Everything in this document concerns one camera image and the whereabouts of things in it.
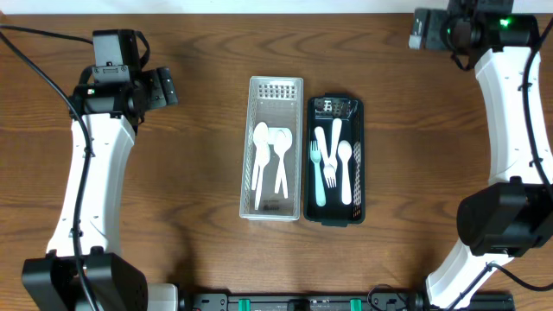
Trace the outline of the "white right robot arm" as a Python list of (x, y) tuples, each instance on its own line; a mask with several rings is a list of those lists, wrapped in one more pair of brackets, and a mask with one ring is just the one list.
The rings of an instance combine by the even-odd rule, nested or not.
[(449, 51), (474, 72), (483, 94), (491, 148), (486, 188), (461, 201), (457, 241), (411, 294), (407, 310), (509, 310), (506, 295), (480, 287), (509, 262), (552, 236), (552, 150), (539, 90), (540, 49), (549, 34), (510, 1), (452, 1), (417, 8), (412, 49)]

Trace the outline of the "pale blue plastic fork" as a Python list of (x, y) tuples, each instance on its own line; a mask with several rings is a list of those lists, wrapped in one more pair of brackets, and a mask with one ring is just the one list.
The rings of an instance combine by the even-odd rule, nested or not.
[(315, 170), (315, 203), (317, 206), (323, 207), (327, 201), (321, 173), (321, 152), (316, 141), (310, 143), (309, 158)]

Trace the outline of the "white plastic fork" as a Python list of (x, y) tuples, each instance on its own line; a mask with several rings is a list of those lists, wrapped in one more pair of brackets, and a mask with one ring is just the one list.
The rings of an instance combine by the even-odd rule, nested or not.
[(338, 144), (337, 152), (342, 164), (341, 201), (344, 205), (350, 205), (353, 198), (349, 175), (349, 160), (353, 154), (353, 150), (348, 141), (342, 140)]
[(331, 150), (329, 155), (330, 165), (337, 170), (337, 148), (340, 140), (340, 133), (342, 127), (342, 120), (340, 118), (334, 118), (332, 122), (332, 136), (331, 136)]
[(327, 140), (325, 136), (324, 129), (320, 126), (315, 127), (314, 129), (315, 138), (318, 143), (318, 148), (321, 152), (321, 157), (324, 163), (323, 174), (328, 188), (336, 187), (336, 175), (335, 168), (331, 165), (329, 156), (327, 153)]

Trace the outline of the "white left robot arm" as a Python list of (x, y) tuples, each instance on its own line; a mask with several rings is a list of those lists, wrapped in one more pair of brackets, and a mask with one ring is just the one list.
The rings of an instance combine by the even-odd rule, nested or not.
[(146, 111), (176, 105), (166, 67), (126, 75), (94, 67), (70, 102), (73, 154), (60, 219), (42, 258), (28, 259), (22, 284), (41, 310), (176, 310), (179, 289), (149, 283), (121, 257), (124, 172)]

